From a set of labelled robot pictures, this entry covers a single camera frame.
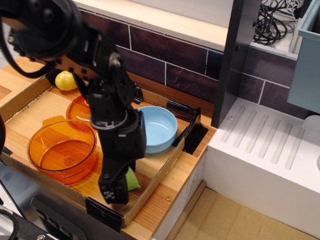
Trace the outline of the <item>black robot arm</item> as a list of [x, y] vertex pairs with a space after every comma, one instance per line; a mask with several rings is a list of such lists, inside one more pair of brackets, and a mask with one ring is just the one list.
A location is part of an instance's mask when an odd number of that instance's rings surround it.
[[13, 31], [0, 49], [18, 73], [31, 79], [53, 69], [73, 74], [101, 143], [101, 194], [108, 204], [127, 204], [126, 173], [144, 157], [147, 138], [143, 114], [132, 107], [139, 89], [115, 44], [71, 0], [3, 0], [0, 22]]

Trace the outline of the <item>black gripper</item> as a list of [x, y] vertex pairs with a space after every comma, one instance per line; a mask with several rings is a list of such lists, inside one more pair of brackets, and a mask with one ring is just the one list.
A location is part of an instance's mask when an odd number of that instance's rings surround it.
[[136, 160], [144, 158], [146, 153], [144, 114], [130, 109], [121, 122], [94, 121], [91, 117], [90, 123], [98, 132], [103, 154], [98, 179], [100, 192], [108, 204], [126, 205], [129, 202], [126, 174], [129, 167], [136, 171]]

